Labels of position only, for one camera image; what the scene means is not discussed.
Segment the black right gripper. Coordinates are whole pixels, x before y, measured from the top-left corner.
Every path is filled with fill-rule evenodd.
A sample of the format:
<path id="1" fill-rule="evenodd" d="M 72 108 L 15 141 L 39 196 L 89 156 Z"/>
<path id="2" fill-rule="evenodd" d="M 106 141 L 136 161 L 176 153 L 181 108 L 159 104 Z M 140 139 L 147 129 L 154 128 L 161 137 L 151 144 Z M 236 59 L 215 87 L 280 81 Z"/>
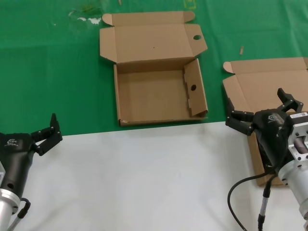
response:
<path id="1" fill-rule="evenodd" d="M 231 99 L 228 98 L 225 125 L 246 136 L 250 136 L 254 131 L 270 163 L 276 170 L 280 170 L 288 159 L 287 133 L 283 128 L 288 117 L 286 112 L 293 109 L 296 113 L 301 113 L 303 103 L 282 88 L 278 89 L 277 95 L 282 102 L 277 109 L 262 110 L 255 114 L 235 110 Z"/>

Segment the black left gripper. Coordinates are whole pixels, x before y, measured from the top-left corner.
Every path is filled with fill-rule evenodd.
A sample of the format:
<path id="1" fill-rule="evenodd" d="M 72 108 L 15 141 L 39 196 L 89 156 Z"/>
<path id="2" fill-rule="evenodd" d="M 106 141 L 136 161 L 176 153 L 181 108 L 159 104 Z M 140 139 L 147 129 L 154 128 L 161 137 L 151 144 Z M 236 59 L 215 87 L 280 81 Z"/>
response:
<path id="1" fill-rule="evenodd" d="M 0 162 L 5 174 L 0 187 L 16 195 L 22 195 L 27 176 L 32 166 L 34 153 L 40 156 L 46 154 L 63 140 L 59 131 L 59 122 L 53 113 L 48 128 L 35 131 L 32 134 L 13 133 L 0 134 Z"/>

